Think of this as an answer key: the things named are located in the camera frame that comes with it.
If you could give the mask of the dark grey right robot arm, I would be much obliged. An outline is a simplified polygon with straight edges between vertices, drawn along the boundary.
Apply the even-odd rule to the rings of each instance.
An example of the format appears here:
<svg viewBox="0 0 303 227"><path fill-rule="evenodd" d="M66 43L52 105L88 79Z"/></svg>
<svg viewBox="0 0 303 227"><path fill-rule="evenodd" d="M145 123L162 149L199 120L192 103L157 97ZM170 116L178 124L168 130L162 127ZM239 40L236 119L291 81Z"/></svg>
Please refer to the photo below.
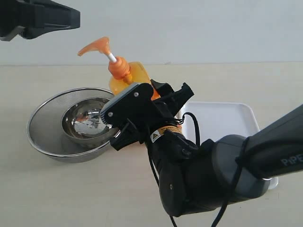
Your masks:
<svg viewBox="0 0 303 227"><path fill-rule="evenodd" d="M120 129L111 146L143 143L171 217L219 208L262 196L270 179L303 169L303 108L297 107L250 137L227 135L218 141L187 140L176 114L193 96L183 84L133 83L102 110L102 121Z"/></svg>

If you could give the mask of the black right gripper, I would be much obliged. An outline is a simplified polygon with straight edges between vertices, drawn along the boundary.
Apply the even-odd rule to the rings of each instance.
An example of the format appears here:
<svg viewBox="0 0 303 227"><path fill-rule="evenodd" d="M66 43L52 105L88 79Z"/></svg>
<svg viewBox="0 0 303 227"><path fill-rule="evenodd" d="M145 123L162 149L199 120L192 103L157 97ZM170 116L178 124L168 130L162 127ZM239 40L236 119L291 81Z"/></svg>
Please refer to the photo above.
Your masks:
<svg viewBox="0 0 303 227"><path fill-rule="evenodd" d="M179 128L180 121L175 116L194 92L187 83L183 83L178 91L174 91L168 83L159 83L153 79L151 84L160 98L145 102L138 113L123 120L123 124L119 125L119 135L110 139L110 145L115 150L119 151L136 142L145 143L148 138L153 138L151 134L156 130L162 135L169 130L184 138Z"/></svg>

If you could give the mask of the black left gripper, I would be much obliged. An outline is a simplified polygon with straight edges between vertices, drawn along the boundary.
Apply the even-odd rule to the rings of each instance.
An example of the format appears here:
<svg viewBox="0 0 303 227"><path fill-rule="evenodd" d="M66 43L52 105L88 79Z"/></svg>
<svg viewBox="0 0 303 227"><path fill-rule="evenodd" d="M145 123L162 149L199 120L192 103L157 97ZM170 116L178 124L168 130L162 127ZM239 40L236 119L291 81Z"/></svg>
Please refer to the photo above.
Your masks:
<svg viewBox="0 0 303 227"><path fill-rule="evenodd" d="M41 35L80 27L80 12L52 0L1 0L0 40L18 35L34 39Z"/></svg>

